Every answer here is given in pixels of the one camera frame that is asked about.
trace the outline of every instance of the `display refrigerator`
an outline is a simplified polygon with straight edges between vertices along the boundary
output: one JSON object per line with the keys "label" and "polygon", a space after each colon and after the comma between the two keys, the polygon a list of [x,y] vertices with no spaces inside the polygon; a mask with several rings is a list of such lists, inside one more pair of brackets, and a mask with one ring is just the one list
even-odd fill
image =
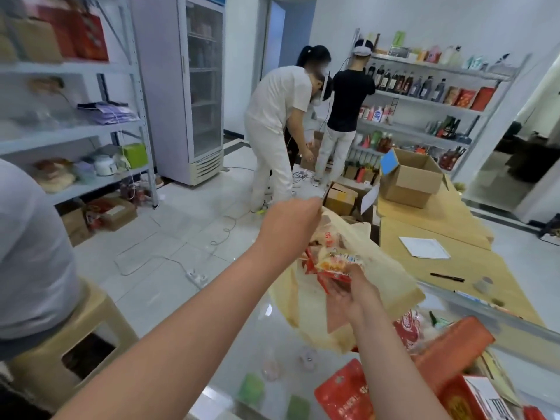
{"label": "display refrigerator", "polygon": [[133,0],[158,173],[200,184],[223,166],[225,0]]}

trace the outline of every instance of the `black t-shirt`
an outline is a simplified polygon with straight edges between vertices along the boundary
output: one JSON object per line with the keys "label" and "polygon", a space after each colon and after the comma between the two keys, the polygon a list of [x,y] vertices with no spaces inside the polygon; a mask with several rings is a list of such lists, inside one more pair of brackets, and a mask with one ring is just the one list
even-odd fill
{"label": "black t-shirt", "polygon": [[361,70],[342,70],[333,79],[334,103],[327,125],[334,131],[356,131],[366,96],[375,93],[372,77]]}

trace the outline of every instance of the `plastic stool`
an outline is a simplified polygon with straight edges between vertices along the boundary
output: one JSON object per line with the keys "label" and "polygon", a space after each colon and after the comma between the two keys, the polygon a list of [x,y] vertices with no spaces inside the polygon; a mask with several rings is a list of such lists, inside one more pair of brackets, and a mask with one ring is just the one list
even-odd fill
{"label": "plastic stool", "polygon": [[13,387],[52,410],[138,341],[113,300],[82,282],[84,296],[61,330],[7,362]]}

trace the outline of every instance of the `brown paper bag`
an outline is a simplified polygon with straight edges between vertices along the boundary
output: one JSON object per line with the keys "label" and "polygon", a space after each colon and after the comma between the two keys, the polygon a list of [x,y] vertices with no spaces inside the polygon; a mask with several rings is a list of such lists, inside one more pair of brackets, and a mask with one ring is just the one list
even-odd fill
{"label": "brown paper bag", "polygon": [[[424,300],[416,280],[369,239],[368,227],[361,223],[347,224],[326,208],[323,208],[323,216],[328,218],[323,218],[321,223],[330,220],[332,230],[342,236],[344,246],[363,259],[365,275],[379,289],[391,320],[401,318]],[[288,323],[312,346],[338,353],[346,353],[355,347],[356,339],[349,324],[328,332],[328,295],[317,281],[316,274],[305,274],[301,261],[289,266],[269,292]]]}

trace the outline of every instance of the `glass door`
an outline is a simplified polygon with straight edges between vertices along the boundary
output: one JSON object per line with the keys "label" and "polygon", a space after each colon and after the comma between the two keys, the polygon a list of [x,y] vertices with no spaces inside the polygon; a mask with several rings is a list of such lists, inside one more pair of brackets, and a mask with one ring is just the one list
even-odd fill
{"label": "glass door", "polygon": [[194,157],[221,147],[223,10],[199,0],[186,3]]}

